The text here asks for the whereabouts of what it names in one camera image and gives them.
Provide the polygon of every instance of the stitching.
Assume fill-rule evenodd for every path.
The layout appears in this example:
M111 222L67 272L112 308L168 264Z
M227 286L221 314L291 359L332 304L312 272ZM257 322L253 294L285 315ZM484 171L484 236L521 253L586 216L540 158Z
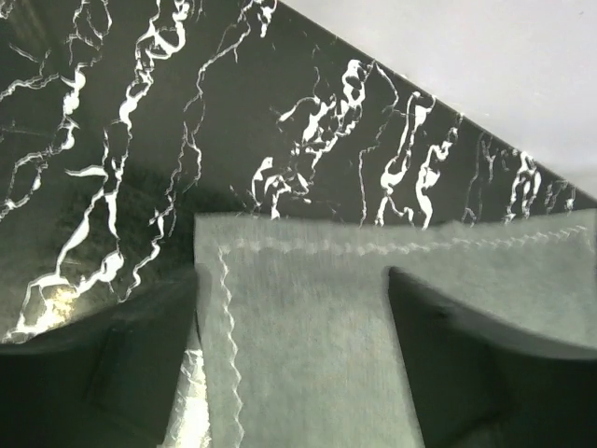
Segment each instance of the stitching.
M236 381L232 385L232 394L236 399L237 407L234 413L234 422L239 430L238 432L238 439L234 443L235 448L240 448L241 443L243 442L244 438L244 427L240 420L241 410L243 409L243 400L239 394L239 385L243 376L239 372L238 368L236 367L236 356L239 352L238 345L234 341L232 336L232 332L234 331L234 327L236 321L230 312L230 304L232 302L232 292L226 286L226 277L228 276L230 269L228 264L225 262L224 258L226 255L230 253L232 249L248 249L253 252L259 252L263 249L276 249L283 253L289 253L291 251L303 251L307 254L313 255L320 252L329 252L334 256L342 256L348 254L356 254L359 257L365 256L366 254L377 253L380 255L387 255L391 253L401 253L401 254L409 254L411 252L431 252L432 250L438 249L445 249L450 250L455 247L463 247L464 249L469 248L476 248L476 249L498 249L498 248L505 248L510 249L513 247L522 247L528 244L537 244L537 243L547 243L552 242L555 240L556 243L567 241L571 236L580 236L584 238L585 243L591 249L591 241L589 238L588 229L584 226L574 226L569 228L564 228L559 231L548 231L548 232L541 232L538 231L536 233L528 233L524 234L520 237L512 237L506 239L494 239L494 240L486 240L486 239L478 239L478 240L466 240L461 238L452 238L449 242L446 243L431 243L429 245L417 245L415 243L409 243L405 245L397 245L397 244L389 244L389 245L374 245L373 243L369 243L366 245L338 245L335 243L330 242L329 240L323 240L320 243L313 243L304 240L295 239L292 241L284 241L278 240L275 238L266 237L263 241L254 241L254 240L246 240L243 238L238 238L234 240L231 245L219 245L218 249L218 259L222 265L222 274L220 276L220 286L224 291L226 299L223 303L224 313L226 314L229 320L229 330L226 332L226 335L230 341L230 345L232 347L232 354L229 358L229 364L234 370L234 374L236 376Z

